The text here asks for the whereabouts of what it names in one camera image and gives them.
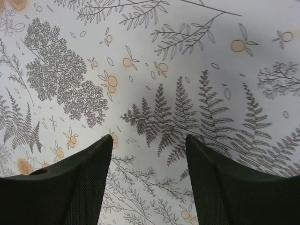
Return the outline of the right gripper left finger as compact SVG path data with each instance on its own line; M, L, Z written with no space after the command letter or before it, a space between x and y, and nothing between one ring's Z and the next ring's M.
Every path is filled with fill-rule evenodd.
M96 225L99 220L113 138L29 175L0 179L2 225Z

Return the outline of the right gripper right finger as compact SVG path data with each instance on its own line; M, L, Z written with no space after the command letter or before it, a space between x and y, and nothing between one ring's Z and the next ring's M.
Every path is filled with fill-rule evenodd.
M300 178L263 173L186 136L188 171L202 225L298 225Z

